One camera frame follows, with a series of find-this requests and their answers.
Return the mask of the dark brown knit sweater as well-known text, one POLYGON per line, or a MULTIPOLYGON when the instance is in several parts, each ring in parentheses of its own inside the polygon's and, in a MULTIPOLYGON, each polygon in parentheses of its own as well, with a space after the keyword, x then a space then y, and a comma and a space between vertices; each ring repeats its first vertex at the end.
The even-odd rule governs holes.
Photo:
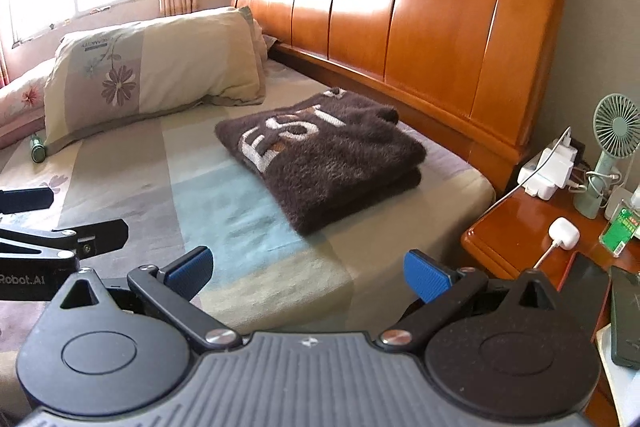
POLYGON ((300 235, 418 186, 426 158, 395 107, 341 88, 226 119, 215 133, 300 235))

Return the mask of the green glass bottle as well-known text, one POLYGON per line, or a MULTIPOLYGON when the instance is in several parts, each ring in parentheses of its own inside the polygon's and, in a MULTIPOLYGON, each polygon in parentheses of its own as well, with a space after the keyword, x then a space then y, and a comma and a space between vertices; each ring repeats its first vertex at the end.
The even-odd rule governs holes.
POLYGON ((37 133, 29 137, 29 153, 35 164, 42 164, 47 159, 47 147, 37 133))

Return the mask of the folded pink floral quilt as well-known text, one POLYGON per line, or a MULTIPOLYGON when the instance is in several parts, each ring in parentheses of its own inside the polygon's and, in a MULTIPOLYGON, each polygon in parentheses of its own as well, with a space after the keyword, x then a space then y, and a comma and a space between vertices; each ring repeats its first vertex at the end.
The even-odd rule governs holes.
POLYGON ((1 89, 1 148, 20 142, 44 128, 43 89, 54 69, 54 62, 54 58, 41 62, 1 89))

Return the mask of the wooden bedside table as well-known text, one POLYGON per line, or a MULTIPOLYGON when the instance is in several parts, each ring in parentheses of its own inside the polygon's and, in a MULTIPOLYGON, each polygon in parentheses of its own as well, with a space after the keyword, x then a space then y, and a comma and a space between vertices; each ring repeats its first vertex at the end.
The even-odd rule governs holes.
POLYGON ((568 273, 568 266, 577 253, 590 258, 602 269, 612 265, 629 271, 639 270, 639 242, 633 241, 614 258, 599 243, 606 221, 602 215, 588 219, 573 205, 574 195, 556 192, 547 202, 516 191, 482 219, 476 221, 461 236, 461 261, 477 265, 499 279, 514 279, 532 267, 551 245, 548 228, 559 217, 576 225, 580 232, 577 245, 570 251, 553 249, 544 260, 541 270, 551 283, 560 288, 568 273))

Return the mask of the black smartphone red case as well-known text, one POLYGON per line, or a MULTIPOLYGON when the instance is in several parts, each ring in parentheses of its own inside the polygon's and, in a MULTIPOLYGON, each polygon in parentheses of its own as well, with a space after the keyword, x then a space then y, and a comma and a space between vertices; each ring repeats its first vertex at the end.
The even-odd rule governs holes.
POLYGON ((570 258, 560 284, 560 295, 590 340, 596 338, 610 287, 610 274, 596 262, 581 253, 570 258))

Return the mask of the floral beige pillow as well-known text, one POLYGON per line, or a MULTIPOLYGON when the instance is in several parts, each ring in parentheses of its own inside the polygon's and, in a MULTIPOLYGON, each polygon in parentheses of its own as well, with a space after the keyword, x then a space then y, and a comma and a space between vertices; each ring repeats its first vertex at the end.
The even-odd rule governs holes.
POLYGON ((44 84, 44 145, 55 154, 200 103, 262 103, 266 60, 262 28, 247 6, 72 32, 44 84))

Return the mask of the white charger power strip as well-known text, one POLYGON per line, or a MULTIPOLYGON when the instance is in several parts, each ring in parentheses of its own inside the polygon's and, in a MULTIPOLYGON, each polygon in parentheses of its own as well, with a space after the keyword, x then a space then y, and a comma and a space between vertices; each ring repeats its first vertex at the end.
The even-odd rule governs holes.
POLYGON ((567 187, 579 156, 579 147, 572 144, 572 128, 567 127, 559 139, 526 162, 516 184, 527 195, 547 202, 556 191, 567 187))

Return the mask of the dark green phone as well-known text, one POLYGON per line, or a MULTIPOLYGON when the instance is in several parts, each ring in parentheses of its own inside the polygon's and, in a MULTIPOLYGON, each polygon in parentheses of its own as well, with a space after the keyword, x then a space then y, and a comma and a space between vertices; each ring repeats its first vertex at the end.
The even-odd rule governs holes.
POLYGON ((611 340, 612 361, 623 367, 640 367, 639 275, 613 265, 611 340))

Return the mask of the green label small box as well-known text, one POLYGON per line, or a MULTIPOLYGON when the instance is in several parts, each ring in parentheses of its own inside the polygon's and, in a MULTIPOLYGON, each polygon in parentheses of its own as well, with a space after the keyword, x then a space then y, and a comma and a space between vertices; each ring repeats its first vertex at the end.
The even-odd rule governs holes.
POLYGON ((600 234, 600 244, 614 257, 624 249, 639 230, 639 211, 622 200, 614 210, 612 219, 600 234))

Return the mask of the green handheld fan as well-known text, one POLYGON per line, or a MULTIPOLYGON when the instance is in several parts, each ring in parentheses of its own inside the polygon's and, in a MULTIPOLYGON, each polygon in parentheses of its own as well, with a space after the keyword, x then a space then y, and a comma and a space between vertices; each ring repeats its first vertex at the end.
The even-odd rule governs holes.
POLYGON ((586 173, 585 191, 574 197, 574 207, 588 219, 597 217, 616 180, 616 162, 638 150, 639 106, 627 95, 611 93, 602 98, 594 110, 592 127, 601 154, 596 167, 586 173))

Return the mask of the orange wooden headboard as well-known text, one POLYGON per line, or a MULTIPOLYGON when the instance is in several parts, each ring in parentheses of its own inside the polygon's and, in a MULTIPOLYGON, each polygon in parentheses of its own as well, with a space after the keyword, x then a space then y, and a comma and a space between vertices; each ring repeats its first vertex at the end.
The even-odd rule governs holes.
POLYGON ((233 0, 272 57, 392 104, 498 191, 525 159, 565 0, 233 0))

